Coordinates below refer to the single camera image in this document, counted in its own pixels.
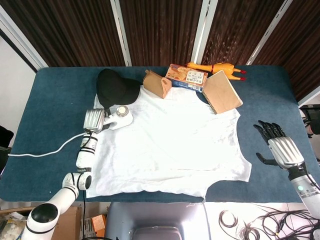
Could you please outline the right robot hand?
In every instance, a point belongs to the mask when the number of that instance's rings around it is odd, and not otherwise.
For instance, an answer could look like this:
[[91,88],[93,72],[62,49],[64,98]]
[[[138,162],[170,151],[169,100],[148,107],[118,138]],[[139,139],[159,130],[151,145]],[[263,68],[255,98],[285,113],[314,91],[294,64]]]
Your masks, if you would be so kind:
[[273,155],[273,159],[266,159],[257,152],[256,156],[263,164],[289,170],[301,166],[305,162],[295,142],[285,134],[277,123],[262,120],[258,120],[258,123],[259,125],[254,124],[253,127],[258,130]]

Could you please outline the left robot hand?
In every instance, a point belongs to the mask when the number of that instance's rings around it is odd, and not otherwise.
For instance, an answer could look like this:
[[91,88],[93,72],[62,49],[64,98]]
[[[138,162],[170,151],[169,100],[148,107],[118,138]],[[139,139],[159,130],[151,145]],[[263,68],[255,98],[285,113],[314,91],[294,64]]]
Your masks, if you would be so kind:
[[84,131],[98,134],[103,130],[107,130],[110,124],[104,123],[104,120],[110,113],[109,109],[104,108],[87,109],[83,123]]

